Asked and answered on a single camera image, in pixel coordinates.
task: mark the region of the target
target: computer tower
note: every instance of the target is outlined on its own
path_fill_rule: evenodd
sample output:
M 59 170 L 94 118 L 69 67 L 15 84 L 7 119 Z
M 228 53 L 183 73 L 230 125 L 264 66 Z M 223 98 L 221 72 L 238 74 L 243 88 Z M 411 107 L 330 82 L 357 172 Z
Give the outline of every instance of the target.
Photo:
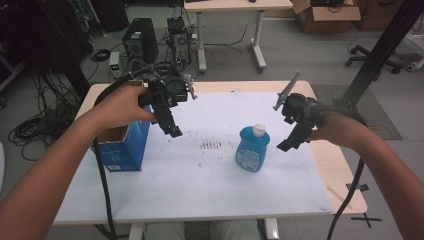
M 168 18 L 170 44 L 177 67 L 183 68 L 191 63 L 190 36 L 182 17 Z
M 154 63 L 159 53 L 153 22 L 150 18 L 135 18 L 122 38 L 128 57 L 143 58 Z
M 187 31 L 171 35 L 172 43 L 174 46 L 173 54 L 175 63 L 179 67 L 184 67 L 191 63 L 189 35 Z

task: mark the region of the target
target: chair wheel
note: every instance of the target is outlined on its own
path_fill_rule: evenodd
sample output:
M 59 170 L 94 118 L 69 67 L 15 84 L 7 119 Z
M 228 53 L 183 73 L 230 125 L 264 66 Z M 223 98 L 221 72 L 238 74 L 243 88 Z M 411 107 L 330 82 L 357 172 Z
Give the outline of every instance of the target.
M 393 68 L 392 69 L 392 73 L 393 74 L 398 74 L 398 73 L 400 73 L 400 69 L 399 68 Z

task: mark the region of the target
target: cardboard box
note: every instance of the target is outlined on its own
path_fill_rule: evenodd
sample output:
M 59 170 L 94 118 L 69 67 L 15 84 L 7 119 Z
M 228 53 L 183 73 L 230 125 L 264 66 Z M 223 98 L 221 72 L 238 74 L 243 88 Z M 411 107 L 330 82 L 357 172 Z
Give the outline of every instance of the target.
M 295 18 L 296 14 L 292 8 L 289 9 L 275 9 L 265 10 L 264 17 L 267 18 Z
M 361 20 L 353 24 L 361 31 L 384 31 L 395 16 L 403 0 L 370 1 L 356 0 Z
M 359 21 L 359 8 L 346 0 L 339 8 L 312 7 L 308 0 L 292 0 L 296 21 L 305 33 L 345 32 L 351 21 Z
M 103 164 L 110 172 L 140 171 L 150 122 L 135 121 L 99 135 Z

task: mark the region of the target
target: blue liquid bottle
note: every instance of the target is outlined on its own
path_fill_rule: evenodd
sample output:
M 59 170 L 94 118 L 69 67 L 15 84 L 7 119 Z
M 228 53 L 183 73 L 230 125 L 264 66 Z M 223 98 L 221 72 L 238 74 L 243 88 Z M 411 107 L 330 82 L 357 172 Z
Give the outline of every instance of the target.
M 245 127 L 240 131 L 241 142 L 236 152 L 236 162 L 251 172 L 261 169 L 270 137 L 262 124 Z

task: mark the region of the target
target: bottle label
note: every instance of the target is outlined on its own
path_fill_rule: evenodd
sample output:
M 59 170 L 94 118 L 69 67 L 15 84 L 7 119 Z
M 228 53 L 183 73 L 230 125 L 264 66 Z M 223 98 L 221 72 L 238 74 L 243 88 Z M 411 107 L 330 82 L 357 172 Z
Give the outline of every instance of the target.
M 240 150 L 237 153 L 236 160 L 243 168 L 256 171 L 259 165 L 259 154 L 249 150 Z

